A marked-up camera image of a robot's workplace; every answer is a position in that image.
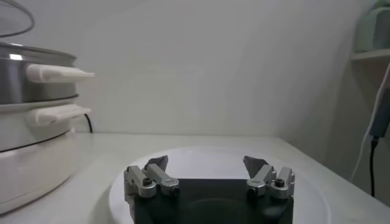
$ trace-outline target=metal bolt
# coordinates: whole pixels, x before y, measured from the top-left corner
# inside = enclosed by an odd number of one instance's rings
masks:
[[[152,184],[152,180],[149,178],[149,177],[147,177],[147,178],[144,178],[143,180],[142,180],[142,185],[143,186],[149,186],[149,185],[151,185]]]
[[[254,197],[257,197],[258,195],[258,190],[256,188],[250,188],[248,189],[248,191],[246,192],[247,196],[250,197],[250,198],[254,198]]]
[[[284,187],[285,186],[285,181],[282,179],[276,179],[275,180],[275,187]]]
[[[172,196],[179,196],[180,195],[180,189],[178,187],[174,187],[171,190],[169,190],[169,194]]]

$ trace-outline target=white pot handle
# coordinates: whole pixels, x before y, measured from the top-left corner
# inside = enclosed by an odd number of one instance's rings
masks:
[[[26,119],[30,126],[47,126],[61,121],[66,121],[89,112],[91,112],[91,109],[82,108],[76,104],[68,104],[64,106],[31,110],[27,113]]]
[[[95,76],[78,68],[39,64],[29,65],[26,75],[36,83],[74,83]]]

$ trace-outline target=white countertop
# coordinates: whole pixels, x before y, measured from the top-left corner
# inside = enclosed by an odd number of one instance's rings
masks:
[[[13,223],[113,223],[108,191],[126,165],[141,156],[174,147],[218,146],[270,153],[307,171],[325,194],[335,223],[390,223],[390,208],[277,138],[76,134],[81,166],[67,182],[46,196],[0,216]]]

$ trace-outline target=white round plate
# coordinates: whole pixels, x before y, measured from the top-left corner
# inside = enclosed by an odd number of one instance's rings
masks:
[[[244,156],[265,159],[279,172],[290,167],[296,174],[294,224],[329,224],[330,209],[321,192],[293,164],[264,153],[222,147],[185,147],[166,150],[136,160],[132,166],[143,167],[150,158],[168,155],[166,172],[175,178],[248,179]],[[109,195],[110,212],[117,224],[133,224],[129,205],[124,201],[123,172],[115,179]]]

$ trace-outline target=white shelf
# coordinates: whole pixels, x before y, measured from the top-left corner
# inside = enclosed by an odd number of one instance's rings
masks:
[[[390,49],[353,54],[352,61],[390,62]]]

